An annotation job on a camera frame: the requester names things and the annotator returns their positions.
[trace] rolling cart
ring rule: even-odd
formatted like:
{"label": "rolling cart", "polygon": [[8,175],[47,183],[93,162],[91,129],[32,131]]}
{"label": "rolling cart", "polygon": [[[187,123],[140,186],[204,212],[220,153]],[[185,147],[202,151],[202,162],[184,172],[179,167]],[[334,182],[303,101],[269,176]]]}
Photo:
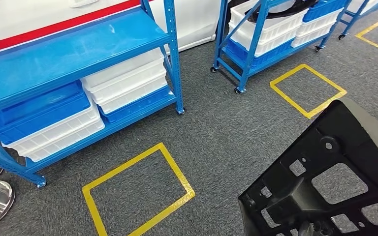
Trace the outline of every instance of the rolling cart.
{"label": "rolling cart", "polygon": [[340,22],[345,24],[347,27],[340,34],[340,36],[338,36],[339,40],[342,40],[348,34],[348,31],[354,25],[354,23],[356,23],[356,21],[358,19],[365,17],[365,16],[369,15],[370,13],[378,10],[378,2],[373,6],[369,6],[369,8],[367,9],[368,4],[372,1],[373,0],[364,0],[364,2],[361,4],[361,6],[358,8],[358,10],[356,12],[351,12],[349,10],[345,11],[345,14],[350,16],[351,20],[346,21],[346,20],[340,19]]}
{"label": "rolling cart", "polygon": [[[342,9],[339,13],[337,18],[335,18],[335,23],[331,26],[331,28],[327,29],[327,32],[324,33],[322,36],[318,36],[317,38],[312,39],[311,41],[308,41],[306,43],[303,43],[301,45],[295,45],[295,47],[291,46],[291,41],[288,41],[284,43],[283,45],[263,54],[262,56],[258,57],[259,60],[255,58],[255,52],[257,49],[257,44],[259,42],[259,39],[261,40],[261,34],[263,32],[263,26],[265,24],[266,17],[268,16],[269,9],[271,7],[278,6],[282,3],[287,2],[288,0],[260,0],[258,1],[251,9],[248,11],[248,13],[245,14],[245,16],[242,18],[242,20],[234,26],[232,31],[224,37],[224,29],[225,29],[225,18],[227,13],[227,4],[228,0],[222,0],[221,6],[220,6],[220,18],[218,22],[218,33],[217,33],[217,41],[215,46],[215,55],[214,55],[214,62],[211,67],[211,72],[216,72],[216,70],[219,69],[219,67],[222,65],[224,68],[226,68],[235,78],[239,80],[238,86],[234,89],[234,92],[237,94],[244,93],[246,91],[245,86],[247,83],[247,80],[250,76],[266,69],[267,67],[285,59],[288,56],[291,56],[304,48],[309,47],[310,45],[315,44],[316,42],[321,41],[319,45],[315,47],[315,50],[318,52],[320,49],[324,48],[325,43],[327,42],[329,36],[331,35],[333,29],[335,28],[335,25],[337,22],[341,19],[341,16],[344,13],[344,9],[347,8],[349,1],[343,0],[343,1],[337,1],[337,0],[328,0],[328,1],[321,1],[322,5],[319,6],[318,14],[321,12],[325,12],[325,14],[331,13],[330,10],[335,11]],[[337,4],[335,9],[332,9],[332,4]],[[249,17],[255,13],[258,7],[260,7],[258,12],[258,18],[255,23],[255,27],[252,30],[253,36],[251,39],[251,43],[249,48],[247,50],[240,52],[239,54],[244,54],[244,58],[240,58],[239,54],[234,53],[233,51],[228,49],[228,43],[232,43],[230,38],[234,35],[234,33],[242,27],[242,24],[249,19]],[[231,61],[233,61],[237,66],[239,66],[242,69],[242,74],[237,73],[228,63],[226,63],[222,56],[226,55]]]}
{"label": "rolling cart", "polygon": [[25,158],[21,165],[0,144],[0,167],[43,187],[46,179],[37,174],[43,168],[171,104],[176,104],[177,113],[185,112],[174,1],[164,0],[167,32],[155,23],[148,0],[140,3],[140,7],[1,51],[0,111],[156,48],[164,55],[173,88],[167,86],[162,96],[149,94],[129,103],[118,110],[116,122],[102,118],[103,129],[38,162]]}

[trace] blue storage crate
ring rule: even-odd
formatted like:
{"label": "blue storage crate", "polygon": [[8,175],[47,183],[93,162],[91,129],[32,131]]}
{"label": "blue storage crate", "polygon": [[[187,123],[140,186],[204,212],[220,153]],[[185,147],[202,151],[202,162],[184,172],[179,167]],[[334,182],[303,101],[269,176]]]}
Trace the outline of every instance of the blue storage crate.
{"label": "blue storage crate", "polygon": [[90,107],[80,81],[0,111],[0,141],[10,144]]}
{"label": "blue storage crate", "polygon": [[126,119],[128,116],[140,112],[145,107],[150,107],[157,101],[161,101],[162,99],[170,96],[170,87],[166,85],[162,88],[157,89],[156,91],[136,100],[128,105],[119,108],[118,110],[111,112],[109,114],[105,114],[101,107],[98,106],[100,113],[107,118],[109,123],[119,122],[123,119]]}
{"label": "blue storage crate", "polygon": [[329,14],[343,8],[349,0],[319,0],[317,4],[309,8],[305,14],[303,22],[315,20],[318,17]]}
{"label": "blue storage crate", "polygon": [[[287,41],[279,47],[276,47],[266,52],[261,56],[254,57],[250,65],[250,69],[254,70],[256,67],[258,67],[265,61],[272,60],[273,57],[276,57],[280,53],[283,53],[284,51],[291,49],[292,47],[290,45],[292,44],[293,40],[295,40],[295,38]],[[249,52],[245,47],[243,47],[241,44],[237,42],[234,42],[232,39],[229,39],[226,48],[230,53],[238,57],[243,63],[246,63],[247,55]]]}

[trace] white plastic bin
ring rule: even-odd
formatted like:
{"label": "white plastic bin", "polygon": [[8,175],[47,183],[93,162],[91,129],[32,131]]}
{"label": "white plastic bin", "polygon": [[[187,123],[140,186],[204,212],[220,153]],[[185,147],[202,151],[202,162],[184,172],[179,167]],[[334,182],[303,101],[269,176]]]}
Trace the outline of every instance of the white plastic bin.
{"label": "white plastic bin", "polygon": [[[243,4],[231,8],[231,22],[236,26],[245,16],[245,12],[250,10],[258,0],[247,1]],[[294,1],[287,1],[270,8],[269,12],[281,12],[289,9],[293,5]],[[296,29],[302,24],[302,19],[309,9],[305,9],[293,16],[279,17],[275,19],[266,19],[261,31],[259,43],[266,43],[288,31]],[[256,23],[245,21],[238,30],[250,35],[250,39],[254,33]]]}
{"label": "white plastic bin", "polygon": [[[363,4],[363,2],[364,0],[352,0],[350,2],[350,5],[348,5],[347,10],[356,13]],[[376,4],[378,4],[378,0],[369,0],[367,5],[361,11],[360,15],[366,13],[366,11],[370,10],[370,8],[374,7]]]}
{"label": "white plastic bin", "polygon": [[157,89],[166,86],[166,70],[163,68],[158,74],[148,78],[145,83],[140,84],[133,89],[122,93],[118,96],[108,98],[106,100],[98,102],[98,105],[102,108],[105,114],[109,114],[128,103],[131,103]]}
{"label": "white plastic bin", "polygon": [[125,60],[121,63],[108,67],[104,70],[98,71],[92,75],[86,76],[81,79],[83,84],[87,84],[89,88],[103,84],[113,78],[121,76],[127,72],[135,70],[150,62],[163,58],[159,48],[140,54],[131,59]]}
{"label": "white plastic bin", "polygon": [[[230,31],[232,31],[235,27],[235,25],[232,22],[228,23]],[[264,43],[259,43],[257,45],[256,51],[254,53],[255,57],[258,57],[260,55],[263,55],[264,53],[286,43],[287,41],[293,39],[296,36],[296,31],[299,29],[300,26],[297,26],[296,28],[292,29],[291,31],[287,31],[286,33],[271,39],[269,41],[265,41]],[[232,36],[231,39],[239,44],[241,44],[243,47],[246,48],[248,51],[250,49],[250,45],[252,42],[252,38],[250,35],[245,34],[241,30],[237,30]]]}
{"label": "white plastic bin", "polygon": [[78,129],[83,124],[87,124],[97,118],[100,118],[96,104],[92,102],[89,96],[88,98],[91,104],[89,108],[62,119],[57,123],[47,126],[44,129],[23,137],[22,139],[19,139],[13,143],[2,145],[7,148],[13,148],[18,151],[20,155],[22,155],[22,153],[40,148],[46,145],[46,143],[56,140],[65,134],[68,134],[72,130]]}
{"label": "white plastic bin", "polygon": [[336,21],[334,22],[330,22],[318,29],[315,29],[314,31],[311,31],[309,33],[306,33],[306,34],[300,34],[300,35],[297,35],[295,40],[292,42],[291,46],[296,48],[298,46],[301,46],[302,44],[304,43],[307,43],[309,41],[312,41],[320,36],[323,36],[327,33],[329,33],[332,25],[335,23]]}
{"label": "white plastic bin", "polygon": [[99,104],[107,98],[115,97],[133,89],[136,85],[144,83],[147,78],[162,72],[164,70],[163,62],[164,57],[162,55],[155,61],[94,87],[83,81],[83,87],[91,93],[92,99]]}
{"label": "white plastic bin", "polygon": [[307,33],[311,33],[320,27],[327,26],[328,24],[335,23],[337,21],[338,14],[343,11],[344,8],[339,10],[333,11],[325,16],[318,17],[309,22],[303,22],[301,27],[296,32],[298,35],[305,35]]}
{"label": "white plastic bin", "polygon": [[84,138],[87,138],[103,128],[105,128],[105,124],[100,117],[97,117],[91,120],[90,123],[82,124],[76,130],[70,130],[69,133],[66,133],[55,140],[46,142],[42,147],[27,150],[26,152],[19,153],[19,155],[29,157],[33,162],[37,162]]}

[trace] yellow tape square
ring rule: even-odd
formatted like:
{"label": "yellow tape square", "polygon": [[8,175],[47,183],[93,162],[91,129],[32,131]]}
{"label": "yellow tape square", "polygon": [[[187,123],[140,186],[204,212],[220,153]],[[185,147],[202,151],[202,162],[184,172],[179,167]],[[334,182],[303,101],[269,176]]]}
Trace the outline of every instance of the yellow tape square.
{"label": "yellow tape square", "polygon": [[368,44],[370,44],[370,45],[375,46],[375,47],[378,48],[378,44],[377,43],[374,43],[374,42],[372,42],[372,41],[370,41],[370,40],[368,40],[368,39],[366,39],[366,38],[363,37],[365,34],[367,34],[368,32],[372,31],[376,27],[378,27],[378,22],[375,23],[374,25],[368,27],[367,29],[361,31],[360,33],[356,34],[356,37],[359,38],[359,39],[361,39],[361,40],[363,40],[363,41],[365,41],[366,43],[368,43]]}
{"label": "yellow tape square", "polygon": [[[282,92],[278,87],[276,87],[276,84],[279,83],[280,81],[286,79],[287,77],[295,74],[296,72],[298,72],[299,70],[301,69],[307,69],[309,70],[310,72],[312,72],[313,74],[315,74],[316,76],[320,77],[323,81],[327,82],[329,85],[331,85],[332,87],[336,88],[339,92],[337,94],[335,94],[334,96],[332,96],[330,99],[326,100],[325,102],[323,102],[321,105],[319,105],[318,107],[316,107],[315,109],[313,109],[312,111],[310,112],[307,112],[305,111],[305,109],[303,109],[301,106],[299,106],[296,102],[294,102],[290,97],[288,97],[284,92]],[[321,112],[322,110],[324,110],[326,107],[328,107],[328,105],[334,101],[335,99],[338,99],[342,96],[344,96],[347,91],[344,90],[342,87],[338,86],[336,83],[332,82],[331,80],[329,80],[328,78],[326,78],[325,76],[323,76],[321,73],[319,73],[318,71],[314,70],[313,68],[311,68],[310,66],[306,65],[306,64],[301,64],[299,66],[297,66],[296,68],[288,71],[287,73],[281,75],[280,77],[278,77],[277,79],[275,80],[272,80],[270,82],[270,87],[276,92],[278,93],[283,99],[285,99],[290,105],[292,105],[294,108],[296,108],[300,113],[302,113],[305,117],[311,119],[313,116],[315,116],[316,114],[318,114],[319,112]]]}
{"label": "yellow tape square", "polygon": [[172,212],[177,210],[183,204],[188,202],[191,198],[195,196],[195,192],[190,186],[189,182],[186,180],[185,176],[183,175],[182,171],[177,166],[176,162],[173,160],[172,156],[170,155],[169,151],[166,149],[163,143],[159,143],[154,147],[148,149],[147,151],[143,152],[142,154],[134,157],[133,159],[127,161],[126,163],[120,165],[119,167],[111,170],[110,172],[104,174],[103,176],[95,179],[94,181],[88,183],[87,185],[82,187],[83,196],[85,197],[86,204],[88,205],[89,211],[91,213],[92,219],[94,220],[94,224],[99,236],[108,236],[106,229],[103,225],[102,219],[99,215],[99,212],[96,208],[96,204],[94,199],[91,195],[91,189],[95,188],[96,186],[100,185],[101,183],[107,181],[108,179],[114,177],[115,175],[121,173],[125,169],[131,167],[135,163],[141,161],[142,159],[146,158],[147,156],[153,154],[154,152],[160,150],[163,154],[164,158],[167,160],[167,163],[172,168],[173,172],[175,173],[176,177],[179,179],[180,183],[186,190],[186,194],[175,201],[172,205],[168,206],[162,212],[151,218],[149,221],[141,225],[138,229],[134,230],[130,236],[140,236],[145,233],[147,230],[151,229],[154,225],[158,222],[166,218]]}

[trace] gray carpet floor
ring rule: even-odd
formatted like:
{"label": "gray carpet floor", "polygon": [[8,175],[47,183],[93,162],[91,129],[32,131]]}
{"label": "gray carpet floor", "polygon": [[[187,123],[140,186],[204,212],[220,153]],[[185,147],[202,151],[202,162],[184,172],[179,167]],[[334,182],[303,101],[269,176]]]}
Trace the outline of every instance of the gray carpet floor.
{"label": "gray carpet floor", "polygon": [[[305,63],[347,91],[378,119],[378,48],[354,35],[378,21],[378,11],[358,21],[349,36],[324,50],[312,47],[250,78],[236,95],[225,70],[211,73],[214,42],[182,52],[181,71],[187,113],[167,107],[40,172],[48,185],[5,173],[16,201],[0,221],[0,236],[96,236],[82,186],[163,142],[196,196],[148,230],[156,236],[241,236],[237,197],[312,122],[276,94],[269,82]],[[378,29],[367,38],[378,44]],[[306,110],[335,90],[306,71],[281,82],[280,89]],[[334,185],[353,184],[331,174]],[[91,191],[109,235],[127,235],[171,205],[185,191],[164,157],[156,152]],[[332,201],[347,196],[334,194]],[[377,214],[369,210],[368,214]]]}

